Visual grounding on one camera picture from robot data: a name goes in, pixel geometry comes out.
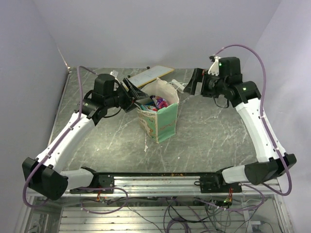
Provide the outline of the teal Fox's mint bag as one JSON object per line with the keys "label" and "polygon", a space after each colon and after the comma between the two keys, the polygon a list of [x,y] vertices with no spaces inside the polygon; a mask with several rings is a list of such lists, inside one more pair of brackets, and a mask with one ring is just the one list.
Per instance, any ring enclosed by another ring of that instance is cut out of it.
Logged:
{"label": "teal Fox's mint bag", "polygon": [[140,109],[142,111],[148,111],[148,112],[153,112],[153,113],[158,111],[158,109],[155,106],[153,106],[153,105],[144,105],[144,104],[142,104],[140,106]]}

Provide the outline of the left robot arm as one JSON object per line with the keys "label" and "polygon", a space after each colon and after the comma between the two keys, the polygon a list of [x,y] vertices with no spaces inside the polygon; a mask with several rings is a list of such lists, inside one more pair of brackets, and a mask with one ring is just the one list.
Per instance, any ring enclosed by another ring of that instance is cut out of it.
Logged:
{"label": "left robot arm", "polygon": [[65,163],[81,140],[107,117],[110,108],[129,112],[136,107],[137,100],[148,97],[128,78],[119,82],[110,74],[99,74],[93,89],[80,101],[60,134],[34,159],[28,157],[22,163],[23,194],[30,188],[50,200],[58,200],[66,190],[75,188],[95,192],[99,188],[98,172],[90,168],[64,172]]}

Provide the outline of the purple red candy bag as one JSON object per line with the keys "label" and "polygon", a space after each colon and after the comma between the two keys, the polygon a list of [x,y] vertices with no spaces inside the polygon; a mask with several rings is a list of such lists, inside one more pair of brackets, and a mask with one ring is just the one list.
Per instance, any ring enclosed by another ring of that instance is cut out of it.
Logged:
{"label": "purple red candy bag", "polygon": [[150,98],[153,100],[157,109],[162,109],[169,106],[169,103],[162,97],[150,96]]}

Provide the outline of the decorated paper gift bag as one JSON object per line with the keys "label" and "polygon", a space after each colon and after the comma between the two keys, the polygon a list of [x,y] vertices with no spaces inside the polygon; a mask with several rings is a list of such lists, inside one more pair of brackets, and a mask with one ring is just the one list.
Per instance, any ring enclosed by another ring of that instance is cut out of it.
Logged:
{"label": "decorated paper gift bag", "polygon": [[149,98],[159,96],[169,103],[168,107],[159,109],[155,113],[137,108],[141,127],[154,142],[159,144],[176,133],[179,96],[174,87],[159,78],[144,86],[142,91],[147,93]]}

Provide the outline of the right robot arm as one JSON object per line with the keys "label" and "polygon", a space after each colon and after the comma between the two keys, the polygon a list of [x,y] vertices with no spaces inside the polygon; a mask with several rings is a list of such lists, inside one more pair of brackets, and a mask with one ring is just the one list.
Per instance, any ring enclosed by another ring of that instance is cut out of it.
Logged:
{"label": "right robot arm", "polygon": [[217,99],[224,96],[227,106],[232,106],[242,118],[252,139],[257,161],[242,166],[232,166],[220,171],[214,180],[215,188],[225,192],[232,183],[248,182],[253,185],[278,178],[296,163],[294,154],[288,154],[279,143],[261,107],[262,96],[253,81],[243,81],[240,60],[237,57],[215,57],[208,70],[196,68],[184,88],[195,93],[201,83],[203,97]]}

